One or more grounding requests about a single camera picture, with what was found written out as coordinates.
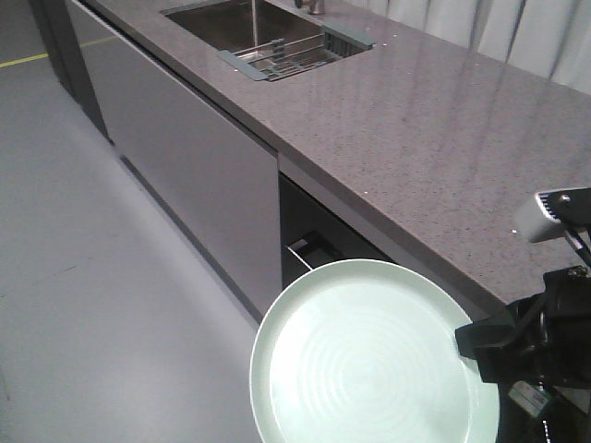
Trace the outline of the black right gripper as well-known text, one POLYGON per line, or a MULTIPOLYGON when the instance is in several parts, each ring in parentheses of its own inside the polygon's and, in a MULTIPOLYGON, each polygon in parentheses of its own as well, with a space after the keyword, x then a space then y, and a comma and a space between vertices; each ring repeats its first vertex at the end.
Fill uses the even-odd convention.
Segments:
POLYGON ((509 313, 457 328, 458 352, 487 383, 589 389, 590 270, 547 272, 543 282, 543 292, 506 305, 509 313))

